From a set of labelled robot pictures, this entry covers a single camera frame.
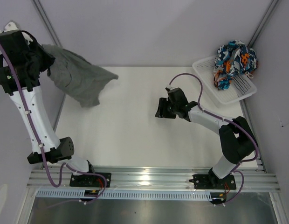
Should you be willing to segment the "grey shorts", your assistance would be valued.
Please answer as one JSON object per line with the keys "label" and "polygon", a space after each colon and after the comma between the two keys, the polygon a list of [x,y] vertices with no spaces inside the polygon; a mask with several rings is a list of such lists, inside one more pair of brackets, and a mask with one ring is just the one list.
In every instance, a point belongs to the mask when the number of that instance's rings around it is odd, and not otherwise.
{"label": "grey shorts", "polygon": [[105,86],[118,75],[91,64],[82,56],[55,45],[43,44],[55,61],[47,69],[47,76],[62,92],[90,108],[100,104],[99,95]]}

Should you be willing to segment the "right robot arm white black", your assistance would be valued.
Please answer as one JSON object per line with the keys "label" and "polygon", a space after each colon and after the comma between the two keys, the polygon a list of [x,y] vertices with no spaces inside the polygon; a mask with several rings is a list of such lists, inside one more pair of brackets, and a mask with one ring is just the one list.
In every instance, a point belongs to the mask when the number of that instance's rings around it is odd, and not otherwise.
{"label": "right robot arm white black", "polygon": [[204,109],[200,102],[189,102],[180,88],[167,89],[168,97],[160,98],[157,118],[175,119],[179,117],[188,122],[199,124],[217,134],[220,138],[222,157],[208,172],[208,183],[219,188],[225,183],[225,177],[234,172],[240,164],[252,159],[245,159],[259,148],[246,119],[239,116],[235,119],[224,118]]}

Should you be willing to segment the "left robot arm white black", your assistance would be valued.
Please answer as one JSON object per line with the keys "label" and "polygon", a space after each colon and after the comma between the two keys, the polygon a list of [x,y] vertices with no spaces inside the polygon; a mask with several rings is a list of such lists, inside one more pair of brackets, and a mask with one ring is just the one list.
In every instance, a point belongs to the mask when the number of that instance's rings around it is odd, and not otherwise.
{"label": "left robot arm white black", "polygon": [[39,77],[55,58],[33,36],[26,40],[24,33],[19,29],[0,33],[0,85],[19,110],[31,139],[28,162],[66,163],[85,186],[93,186],[96,174],[91,163],[74,155],[70,137],[57,137],[44,107]]}

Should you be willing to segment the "colourful patterned shorts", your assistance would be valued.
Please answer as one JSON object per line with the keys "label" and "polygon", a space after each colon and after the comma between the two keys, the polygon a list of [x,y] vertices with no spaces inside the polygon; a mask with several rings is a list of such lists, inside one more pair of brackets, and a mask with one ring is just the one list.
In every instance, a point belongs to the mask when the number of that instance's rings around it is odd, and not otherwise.
{"label": "colourful patterned shorts", "polygon": [[241,40],[229,41],[218,48],[214,60],[213,82],[219,91],[227,90],[234,78],[252,74],[258,68],[258,58],[253,48]]}

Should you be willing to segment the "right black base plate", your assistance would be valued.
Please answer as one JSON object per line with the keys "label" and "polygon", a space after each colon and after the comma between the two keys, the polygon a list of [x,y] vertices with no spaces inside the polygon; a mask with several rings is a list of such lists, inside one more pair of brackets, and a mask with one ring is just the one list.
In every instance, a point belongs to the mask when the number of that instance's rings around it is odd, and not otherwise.
{"label": "right black base plate", "polygon": [[194,184],[195,189],[236,190],[236,182],[233,175],[227,175],[223,179],[219,179],[216,176],[207,174],[195,174],[189,182]]}

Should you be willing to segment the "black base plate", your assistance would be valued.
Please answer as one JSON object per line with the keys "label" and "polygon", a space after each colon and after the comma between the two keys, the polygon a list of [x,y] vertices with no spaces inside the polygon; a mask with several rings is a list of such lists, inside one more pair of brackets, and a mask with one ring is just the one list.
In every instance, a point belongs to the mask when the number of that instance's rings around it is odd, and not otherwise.
{"label": "black base plate", "polygon": [[100,176],[94,175],[71,175],[69,185],[71,187],[85,188],[109,188],[111,182],[111,173],[97,173]]}
{"label": "black base plate", "polygon": [[233,175],[227,175],[223,179],[219,179],[216,176],[207,174],[195,174],[189,182],[194,184],[195,189],[236,190],[236,182]]}

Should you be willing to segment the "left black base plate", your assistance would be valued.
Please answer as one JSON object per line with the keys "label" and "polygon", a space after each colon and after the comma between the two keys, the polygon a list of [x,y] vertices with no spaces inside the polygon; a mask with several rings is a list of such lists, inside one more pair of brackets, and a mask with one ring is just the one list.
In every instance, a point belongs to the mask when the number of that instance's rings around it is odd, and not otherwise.
{"label": "left black base plate", "polygon": [[109,188],[111,182],[111,173],[97,173],[100,176],[94,175],[71,175],[69,185],[71,187],[85,188]]}

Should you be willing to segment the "aluminium mounting rail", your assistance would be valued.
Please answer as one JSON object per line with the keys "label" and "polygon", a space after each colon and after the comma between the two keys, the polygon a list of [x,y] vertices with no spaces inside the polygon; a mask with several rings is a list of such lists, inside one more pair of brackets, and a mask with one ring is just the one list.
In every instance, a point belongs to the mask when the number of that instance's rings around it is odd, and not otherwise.
{"label": "aluminium mounting rail", "polygon": [[[206,168],[152,168],[152,167],[107,167],[97,166],[98,173],[111,173],[110,189],[114,190],[151,190],[186,191],[194,185],[189,182],[194,174],[206,174]],[[236,186],[243,192],[280,192],[275,174],[263,170],[243,169],[234,175]]]}

